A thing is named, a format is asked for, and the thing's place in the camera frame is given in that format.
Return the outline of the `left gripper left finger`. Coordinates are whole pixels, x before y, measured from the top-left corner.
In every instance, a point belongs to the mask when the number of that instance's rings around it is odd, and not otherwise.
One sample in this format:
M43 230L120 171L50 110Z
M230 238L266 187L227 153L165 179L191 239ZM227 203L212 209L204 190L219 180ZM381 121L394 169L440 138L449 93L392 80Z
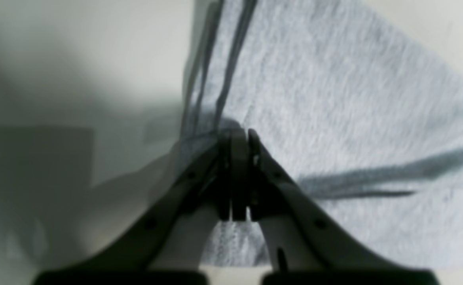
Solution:
M231 217L232 133L219 132L167 193L111 245L35 285L205 285L197 269L207 238Z

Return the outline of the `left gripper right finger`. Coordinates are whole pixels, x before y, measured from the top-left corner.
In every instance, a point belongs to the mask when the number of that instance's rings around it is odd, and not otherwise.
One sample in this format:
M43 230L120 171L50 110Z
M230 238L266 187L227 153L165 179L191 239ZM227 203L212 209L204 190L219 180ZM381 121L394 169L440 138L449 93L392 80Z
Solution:
M231 219L258 222L273 273L263 285L437 285L378 256L315 205L250 129L231 131Z

